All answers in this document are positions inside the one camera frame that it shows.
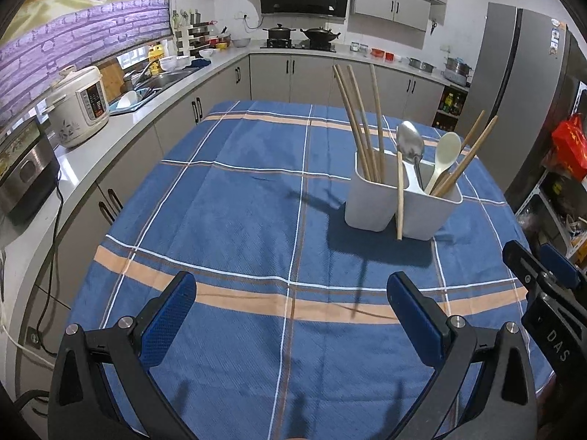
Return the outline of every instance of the cutting board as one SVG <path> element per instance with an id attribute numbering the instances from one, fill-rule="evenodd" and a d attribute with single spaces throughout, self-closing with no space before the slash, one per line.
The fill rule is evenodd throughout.
<path id="1" fill-rule="evenodd" d="M 106 90 L 106 99 L 112 102 L 123 92 L 124 71 L 120 67 L 117 58 L 108 61 L 98 68 L 102 73 L 102 83 Z"/>

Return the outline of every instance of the purple brick wallpaper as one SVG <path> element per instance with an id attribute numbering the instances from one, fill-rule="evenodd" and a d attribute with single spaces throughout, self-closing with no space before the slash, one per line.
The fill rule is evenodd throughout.
<path id="1" fill-rule="evenodd" d="M 0 125 L 45 92 L 58 72 L 171 34 L 169 0 L 116 1 L 66 14 L 0 48 Z"/>

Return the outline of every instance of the red plastic bag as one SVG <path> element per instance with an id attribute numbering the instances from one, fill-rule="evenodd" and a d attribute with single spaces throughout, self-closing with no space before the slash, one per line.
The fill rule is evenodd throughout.
<path id="1" fill-rule="evenodd" d="M 560 163 L 582 181 L 587 176 L 587 139 L 581 127 L 581 114 L 573 114 L 553 131 L 553 143 Z"/>

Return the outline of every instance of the electrical outlet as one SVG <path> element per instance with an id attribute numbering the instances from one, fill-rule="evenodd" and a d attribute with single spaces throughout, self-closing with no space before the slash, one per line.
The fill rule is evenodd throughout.
<path id="1" fill-rule="evenodd" d="M 39 333 L 32 326 L 27 326 L 26 328 L 26 343 L 35 349 L 40 349 Z"/>

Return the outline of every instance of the wall mural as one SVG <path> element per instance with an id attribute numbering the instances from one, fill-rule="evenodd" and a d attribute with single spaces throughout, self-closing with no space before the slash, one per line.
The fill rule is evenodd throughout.
<path id="1" fill-rule="evenodd" d="M 0 40 L 0 125 L 70 64 L 171 35 L 169 0 L 26 0 Z"/>

